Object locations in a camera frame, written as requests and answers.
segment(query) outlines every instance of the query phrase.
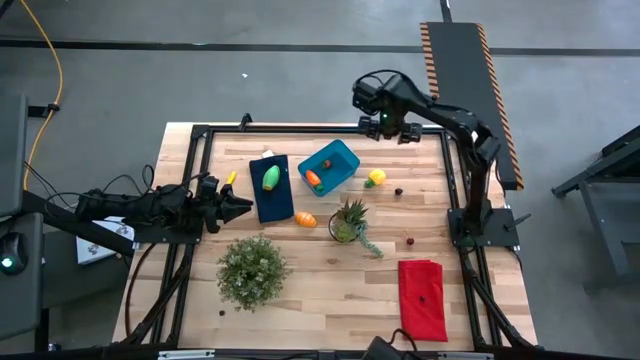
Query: wooden table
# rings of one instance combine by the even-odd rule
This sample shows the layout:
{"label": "wooden table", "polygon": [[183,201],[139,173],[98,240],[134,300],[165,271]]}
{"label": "wooden table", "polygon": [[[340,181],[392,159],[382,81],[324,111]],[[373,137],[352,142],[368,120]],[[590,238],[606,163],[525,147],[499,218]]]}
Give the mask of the wooden table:
{"label": "wooden table", "polygon": [[[181,181],[191,123],[169,123],[156,166],[156,184]],[[212,174],[222,180],[238,173],[236,195],[253,199],[249,160],[266,150],[289,156],[291,191],[296,211],[312,212],[314,229],[296,225],[294,219],[260,224],[254,209],[225,225],[218,234],[203,235],[196,247],[185,305],[180,347],[253,349],[363,350],[372,338],[388,339],[400,327],[398,306],[398,261],[430,259],[444,269],[444,306],[449,341],[419,342],[423,350],[471,350],[473,348],[462,274],[446,223],[450,207],[440,140],[424,135],[420,143],[397,145],[375,142],[360,135],[339,136],[360,158],[354,178],[325,197],[316,197],[297,173],[298,164],[334,140],[330,134],[216,134],[211,157]],[[201,158],[202,146],[196,159]],[[458,163],[455,170],[459,175]],[[194,171],[199,169],[198,160]],[[385,185],[364,189],[374,168],[384,169]],[[394,189],[404,190],[402,196]],[[384,252],[373,259],[359,243],[339,244],[331,239],[327,223],[347,199],[363,199],[368,207],[371,241]],[[491,178],[490,198],[494,207],[504,203],[501,189]],[[293,269],[280,298],[256,313],[236,312],[233,303],[222,303],[216,283],[216,261],[234,239],[264,233],[279,246]],[[409,246],[407,234],[415,238]],[[136,280],[131,320],[135,327],[155,301],[168,246],[158,245],[142,265]],[[487,248],[494,297],[520,333],[530,342],[536,337],[522,274],[513,254]],[[136,254],[134,264],[140,257]],[[479,305],[485,339],[489,339],[484,306]],[[124,338],[124,301],[114,340]],[[168,333],[173,303],[165,321]],[[407,343],[396,342],[400,348]]]}

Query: red napkin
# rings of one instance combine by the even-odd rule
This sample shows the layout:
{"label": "red napkin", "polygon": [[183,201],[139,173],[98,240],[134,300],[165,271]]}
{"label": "red napkin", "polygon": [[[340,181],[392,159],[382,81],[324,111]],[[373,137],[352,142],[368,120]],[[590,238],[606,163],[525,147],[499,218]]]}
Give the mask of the red napkin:
{"label": "red napkin", "polygon": [[402,328],[415,340],[447,341],[442,266],[430,260],[398,262]]}

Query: blue plastic bin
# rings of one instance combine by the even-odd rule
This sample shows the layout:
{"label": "blue plastic bin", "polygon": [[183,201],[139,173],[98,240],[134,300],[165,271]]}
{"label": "blue plastic bin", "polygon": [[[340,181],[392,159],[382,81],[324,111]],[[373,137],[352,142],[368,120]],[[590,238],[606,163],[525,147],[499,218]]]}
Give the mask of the blue plastic bin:
{"label": "blue plastic bin", "polygon": [[[331,161],[331,167],[325,169],[322,163],[325,160]],[[343,181],[356,173],[356,169],[360,166],[360,159],[351,151],[342,140],[334,140],[331,144],[325,146],[317,153],[311,155],[310,158],[298,165],[298,171],[304,182],[309,186],[316,196],[325,196],[336,186],[342,184]],[[322,191],[316,190],[309,182],[305,173],[311,170],[322,181]]]}

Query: green plant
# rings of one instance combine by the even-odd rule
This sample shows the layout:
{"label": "green plant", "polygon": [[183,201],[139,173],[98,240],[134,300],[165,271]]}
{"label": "green plant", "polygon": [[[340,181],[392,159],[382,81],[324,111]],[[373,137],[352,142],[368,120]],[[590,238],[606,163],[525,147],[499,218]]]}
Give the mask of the green plant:
{"label": "green plant", "polygon": [[280,249],[260,234],[237,240],[218,260],[218,287],[222,301],[232,301],[255,312],[258,306],[275,299],[291,273]]}
{"label": "green plant", "polygon": [[365,233],[369,227],[367,220],[364,219],[367,210],[362,200],[356,200],[351,204],[347,200],[344,206],[336,212],[335,220],[330,224],[331,230],[338,242],[347,243],[357,239],[376,257],[381,258],[384,253],[369,241]]}
{"label": "green plant", "polygon": [[336,217],[339,220],[343,220],[347,224],[357,226],[362,224],[363,222],[366,222],[366,220],[364,220],[364,214],[367,212],[367,210],[369,209],[364,208],[364,203],[362,203],[362,200],[356,200],[349,204],[349,199],[347,199],[342,209],[338,210],[338,212],[336,213]]}

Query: orange toy fruit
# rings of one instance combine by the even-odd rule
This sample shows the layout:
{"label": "orange toy fruit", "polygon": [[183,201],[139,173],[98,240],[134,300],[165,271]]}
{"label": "orange toy fruit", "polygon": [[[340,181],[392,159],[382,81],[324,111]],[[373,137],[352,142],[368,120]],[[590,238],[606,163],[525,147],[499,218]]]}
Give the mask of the orange toy fruit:
{"label": "orange toy fruit", "polygon": [[316,218],[308,212],[299,212],[296,214],[296,222],[298,225],[304,227],[316,227],[316,225],[318,225]]}

